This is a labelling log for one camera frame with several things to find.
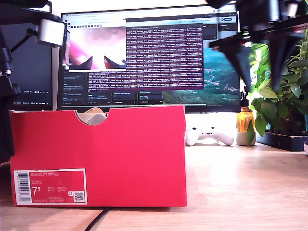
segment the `monitor screen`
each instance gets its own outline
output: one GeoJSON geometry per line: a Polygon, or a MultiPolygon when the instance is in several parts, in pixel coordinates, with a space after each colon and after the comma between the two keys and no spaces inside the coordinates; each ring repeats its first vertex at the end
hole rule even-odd
{"type": "Polygon", "coordinates": [[[240,111],[239,78],[209,42],[238,33],[235,4],[63,13],[57,109],[160,104],[240,111]]]}
{"type": "MultiPolygon", "coordinates": [[[[51,3],[40,9],[51,13],[51,3]]],[[[9,49],[21,41],[26,30],[36,30],[36,26],[27,24],[2,25],[2,32],[9,49]]],[[[35,44],[31,37],[12,53],[12,83],[17,83],[21,93],[12,105],[12,110],[51,110],[52,109],[52,72],[51,47],[35,44]]]]}

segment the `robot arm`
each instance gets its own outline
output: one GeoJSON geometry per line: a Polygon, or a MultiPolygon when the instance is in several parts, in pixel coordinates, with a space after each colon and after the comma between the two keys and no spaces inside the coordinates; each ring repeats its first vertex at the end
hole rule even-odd
{"type": "MultiPolygon", "coordinates": [[[[37,31],[31,32],[31,35],[36,36],[36,43],[52,47],[62,46],[64,24],[61,17],[29,9],[41,8],[47,2],[48,0],[0,0],[0,25],[32,23],[37,26],[37,31]]],[[[25,42],[26,38],[12,51],[25,42]]],[[[17,84],[11,83],[9,78],[13,71],[11,61],[11,51],[6,45],[0,27],[0,162],[2,158],[6,161],[14,155],[10,108],[20,93],[20,89],[17,84]]]]}
{"type": "MultiPolygon", "coordinates": [[[[210,47],[223,52],[251,90],[250,48],[244,43],[268,41],[272,87],[276,91],[281,79],[283,63],[294,45],[303,38],[302,29],[308,27],[308,15],[293,18],[302,0],[237,0],[241,32],[238,35],[210,42],[210,47]]],[[[220,8],[229,0],[207,0],[220,8]]]]}

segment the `black cable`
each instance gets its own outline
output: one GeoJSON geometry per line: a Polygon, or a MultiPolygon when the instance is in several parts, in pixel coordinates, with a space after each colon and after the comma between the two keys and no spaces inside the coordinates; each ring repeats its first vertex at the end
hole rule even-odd
{"type": "Polygon", "coordinates": [[[90,225],[87,226],[85,231],[90,231],[93,226],[101,219],[103,218],[108,212],[110,211],[109,207],[104,208],[104,210],[90,223],[90,225]]]}
{"type": "Polygon", "coordinates": [[[18,42],[15,46],[13,46],[10,52],[13,53],[17,48],[23,45],[31,36],[36,36],[37,34],[38,33],[36,31],[28,28],[27,35],[20,42],[18,42]]]}

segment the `potted plant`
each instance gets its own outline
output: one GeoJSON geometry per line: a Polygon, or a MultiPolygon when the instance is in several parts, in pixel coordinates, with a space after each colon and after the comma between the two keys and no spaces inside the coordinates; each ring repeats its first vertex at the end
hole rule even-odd
{"type": "MultiPolygon", "coordinates": [[[[279,90],[270,87],[270,55],[267,44],[254,45],[250,54],[254,81],[249,94],[251,108],[257,112],[255,128],[258,142],[289,151],[302,151],[308,140],[305,115],[308,114],[308,29],[297,45],[295,56],[285,62],[279,90]]],[[[247,143],[255,135],[252,121],[248,126],[247,143]]]]}

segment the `white camera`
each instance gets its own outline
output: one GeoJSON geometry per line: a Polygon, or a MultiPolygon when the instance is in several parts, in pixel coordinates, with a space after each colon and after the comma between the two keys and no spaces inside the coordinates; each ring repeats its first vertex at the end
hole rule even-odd
{"type": "Polygon", "coordinates": [[[63,43],[64,24],[50,19],[41,19],[37,25],[37,44],[60,47],[63,43]]]}

